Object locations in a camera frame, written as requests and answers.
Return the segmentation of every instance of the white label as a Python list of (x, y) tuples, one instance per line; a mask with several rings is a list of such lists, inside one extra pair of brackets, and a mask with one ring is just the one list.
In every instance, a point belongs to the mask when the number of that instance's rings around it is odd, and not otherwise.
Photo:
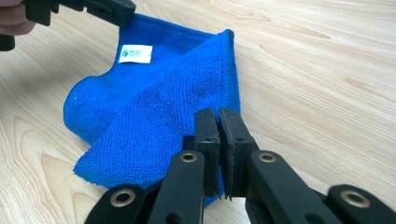
[(124, 45), (122, 46), (119, 63), (150, 63), (152, 46)]

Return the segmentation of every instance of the human hand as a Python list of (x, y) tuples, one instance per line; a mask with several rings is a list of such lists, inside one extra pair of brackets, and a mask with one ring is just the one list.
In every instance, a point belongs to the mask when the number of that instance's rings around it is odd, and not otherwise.
[(35, 23), (26, 19), (21, 0), (0, 0), (1, 35), (27, 35), (34, 27)]

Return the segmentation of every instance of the blue cloth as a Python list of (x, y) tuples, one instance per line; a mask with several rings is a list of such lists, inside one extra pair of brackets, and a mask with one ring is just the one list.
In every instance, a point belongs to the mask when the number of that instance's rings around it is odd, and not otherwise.
[[(123, 45), (153, 46), (151, 63), (118, 63)], [(135, 14), (120, 28), (112, 68), (86, 77), (64, 103), (64, 123), (91, 148), (75, 173), (112, 188), (143, 189), (162, 179), (194, 135), (194, 114), (212, 107), (240, 111), (233, 32), (212, 35)]]

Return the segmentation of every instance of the black tool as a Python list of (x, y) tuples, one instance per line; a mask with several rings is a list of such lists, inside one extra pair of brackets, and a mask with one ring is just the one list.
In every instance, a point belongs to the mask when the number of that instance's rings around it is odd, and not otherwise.
[[(51, 12), (58, 13), (59, 5), (87, 12), (118, 26), (126, 26), (132, 19), (136, 6), (130, 0), (24, 0), (26, 18), (42, 25), (50, 25)], [(0, 35), (0, 51), (15, 48), (15, 37)]]
[(254, 224), (396, 223), (396, 213), (363, 189), (333, 186), (325, 196), (309, 188), (280, 155), (259, 150), (231, 110), (220, 110), (219, 128), (211, 109), (199, 111), (195, 136), (184, 137), (182, 149), (162, 181), (110, 189), (85, 223), (200, 224), (204, 197), (219, 194), (219, 165), (225, 197), (246, 198)]

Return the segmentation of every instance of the wood grain pattern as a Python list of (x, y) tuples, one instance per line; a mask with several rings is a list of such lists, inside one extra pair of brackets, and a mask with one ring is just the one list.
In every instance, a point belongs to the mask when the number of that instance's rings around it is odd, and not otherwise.
[[(392, 0), (152, 0), (137, 12), (235, 31), (243, 118), (313, 189), (351, 184), (396, 209), (396, 4)], [(89, 148), (63, 124), (67, 93), (114, 60), (118, 28), (61, 8), (0, 52), (0, 223), (82, 223), (106, 191), (74, 176)], [(243, 200), (205, 223), (248, 223)]]

